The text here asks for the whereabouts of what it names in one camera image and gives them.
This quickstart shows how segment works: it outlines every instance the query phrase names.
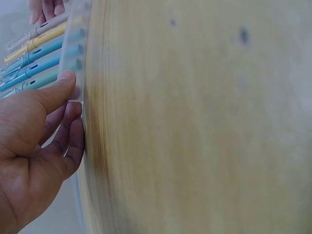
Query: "wood grain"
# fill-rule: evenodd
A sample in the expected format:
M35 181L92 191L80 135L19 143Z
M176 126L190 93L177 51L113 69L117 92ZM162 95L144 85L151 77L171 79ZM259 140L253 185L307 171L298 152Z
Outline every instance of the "wood grain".
M311 11L93 0L87 233L312 233Z

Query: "hand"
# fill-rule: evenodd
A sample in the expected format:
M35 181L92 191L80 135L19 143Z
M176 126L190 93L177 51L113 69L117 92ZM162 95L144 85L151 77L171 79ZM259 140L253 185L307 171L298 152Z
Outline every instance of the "hand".
M51 87L0 100L1 234L17 233L41 215L80 165L81 104L67 103L76 77L70 71L61 77ZM52 143L42 148L59 125Z
M47 20L64 13L64 2L69 0L28 0L31 24L43 24Z

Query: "pen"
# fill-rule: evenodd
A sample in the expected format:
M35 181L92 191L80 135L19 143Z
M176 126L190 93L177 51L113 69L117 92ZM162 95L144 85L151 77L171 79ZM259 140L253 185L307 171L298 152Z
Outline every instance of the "pen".
M79 59L73 59L66 63L66 70L76 71L82 67L82 62ZM51 71L46 72L42 76L31 79L30 81L25 81L20 84L18 87L11 89L10 91L4 93L0 98L6 98L13 94L17 94L23 90L29 89L39 89L47 84L50 84L57 80L58 78L58 68L55 68Z
M77 56L83 52L83 46L78 44L72 47L68 48L68 55L70 57ZM59 64L61 52L56 53L54 55L49 56L43 61L40 61L37 64L34 64L30 67L27 67L25 69L21 69L19 71L16 71L14 73L11 73L10 75L2 78L4 82L0 84L0 91L5 91L8 88L13 87L14 85L42 72L45 71L51 67L54 67Z
M54 17L53 19L43 23L42 25L34 28L32 31L26 33L23 35L22 38L12 42L8 47L7 47L7 51L8 52L13 52L16 49L18 49L19 47L21 47L23 44L25 44L27 41L40 36L41 34L47 32L48 30L58 26L61 23L64 23L65 21L67 21L68 19L68 14L67 13L63 13L60 14L56 17Z
M28 41L24 46L20 49L14 51L10 55L4 58L5 63L10 63L13 60L17 59L18 57L26 54L29 51L36 49L37 47L41 46L42 44L62 35L65 33L66 30L66 23L59 25L56 28L49 30L48 32L41 34L40 36L31 39Z
M69 35L70 40L76 40L84 37L85 31L80 28L75 30ZM8 74L15 72L18 69L21 69L29 64L35 62L37 59L46 56L47 54L56 51L62 47L64 36L59 36L56 39L44 44L43 46L33 50L32 52L27 53L26 55L18 58L14 62L8 64L5 68L1 70L2 77L7 76Z

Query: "light blue pen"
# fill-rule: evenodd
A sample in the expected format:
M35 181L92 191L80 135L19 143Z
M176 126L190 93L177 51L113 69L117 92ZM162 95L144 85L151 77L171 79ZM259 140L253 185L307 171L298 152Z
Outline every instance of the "light blue pen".
M83 46L81 44L72 46L68 48L68 56L69 57L75 57L83 52ZM0 91L3 92L7 90L8 88L13 87L14 85L42 72L45 71L51 67L54 67L59 64L61 53L56 53L54 55L51 55L47 57L45 60L40 61L37 64L34 64L30 67L27 67L26 69L22 69L20 71L16 71L9 76L7 76L5 79L6 82L0 84Z
M80 28L80 29L77 29L76 31L74 31L70 35L70 39L76 40L76 39L80 39L84 36L85 36L85 31L82 28ZM27 53L26 55L18 58L17 60L10 63L9 65L7 65L5 68L3 68L1 70L2 77L4 78L5 76L9 75L10 73L13 73L13 72L17 71L18 69L21 69L23 67L28 66L29 64L33 63L37 59L39 59L43 56L46 56L47 54L49 54L53 51L60 49L62 47L63 40L64 40L64 36L60 36L60 37L44 44L43 46Z
M77 71L82 68L82 62L79 59L72 59L66 63L65 69ZM58 79L59 69L55 68L51 71L44 73L42 76L31 79L30 81L25 81L18 87L11 89L10 91L4 93L0 98L6 98L13 94L17 94L23 90L29 89L39 89L47 84L50 84Z

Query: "gray floor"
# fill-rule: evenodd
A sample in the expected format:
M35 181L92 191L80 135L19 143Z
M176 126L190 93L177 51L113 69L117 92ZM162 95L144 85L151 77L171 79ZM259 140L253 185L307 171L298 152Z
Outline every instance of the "gray floor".
M0 67L4 66L5 45L31 28L27 0L2 1L0 7ZM20 234L83 234L75 207L72 181L65 181L48 210Z

